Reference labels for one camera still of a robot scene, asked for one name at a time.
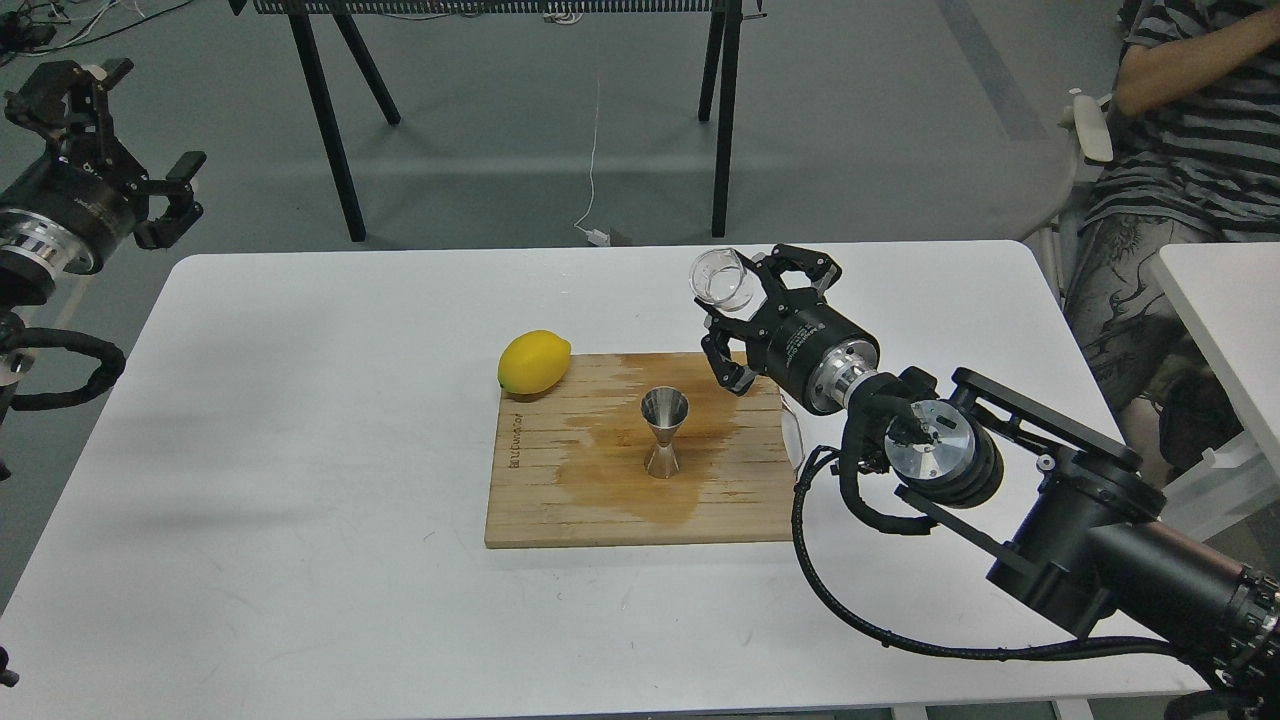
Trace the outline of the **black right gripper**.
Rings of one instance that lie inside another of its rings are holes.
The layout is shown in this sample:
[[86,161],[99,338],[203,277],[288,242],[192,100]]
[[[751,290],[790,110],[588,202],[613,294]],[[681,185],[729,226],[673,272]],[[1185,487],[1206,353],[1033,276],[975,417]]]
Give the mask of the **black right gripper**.
[[[844,269],[814,249],[777,243],[745,258],[750,320],[701,305],[707,333],[701,350],[719,387],[744,396],[758,374],[769,377],[810,414],[846,409],[854,386],[878,370],[881,345],[827,304],[826,292]],[[733,359],[730,341],[746,348],[746,363]]]

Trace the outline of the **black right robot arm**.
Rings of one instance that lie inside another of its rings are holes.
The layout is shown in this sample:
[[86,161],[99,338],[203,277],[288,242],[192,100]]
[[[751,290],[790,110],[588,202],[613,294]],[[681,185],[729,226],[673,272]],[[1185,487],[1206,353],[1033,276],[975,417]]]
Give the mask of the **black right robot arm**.
[[[689,273],[716,382],[773,380],[804,416],[840,419],[804,454],[790,530],[800,570],[842,623],[886,648],[956,661],[1062,664],[1151,653],[1203,688],[1167,719],[1277,716],[1277,582],[1164,523],[1139,455],[969,368],[1029,368],[1076,351],[1034,260],[1009,241],[778,243],[712,249]],[[874,537],[947,529],[991,557],[987,580],[1066,633],[1051,644],[964,647],[901,635],[845,606],[806,547],[808,495],[829,477]]]

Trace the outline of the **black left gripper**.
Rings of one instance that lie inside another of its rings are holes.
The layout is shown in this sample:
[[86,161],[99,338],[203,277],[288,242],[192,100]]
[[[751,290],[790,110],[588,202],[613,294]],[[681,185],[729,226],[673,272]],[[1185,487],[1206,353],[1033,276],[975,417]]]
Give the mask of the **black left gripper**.
[[[45,61],[4,94],[5,118],[36,133],[46,154],[3,191],[4,279],[92,275],[128,234],[143,250],[170,249],[204,215],[193,178],[206,152],[184,152],[151,179],[115,136],[108,94],[133,69],[128,58]],[[166,200],[154,219],[150,197]]]

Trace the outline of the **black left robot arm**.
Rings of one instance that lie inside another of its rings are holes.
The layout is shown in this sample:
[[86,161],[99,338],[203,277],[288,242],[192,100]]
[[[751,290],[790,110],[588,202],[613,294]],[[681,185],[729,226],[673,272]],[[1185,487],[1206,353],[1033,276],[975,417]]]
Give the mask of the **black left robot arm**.
[[[5,118],[36,133],[44,152],[3,191],[1,305],[4,413],[74,407],[105,395],[125,369],[114,343],[78,331],[27,324],[19,311],[46,304],[63,275],[101,272],[122,241],[172,247],[202,215],[193,179],[206,154],[188,151],[161,177],[116,137],[109,92],[133,69],[127,58],[96,67],[46,61],[5,92]],[[59,348],[97,365],[78,388],[23,395],[40,350]]]

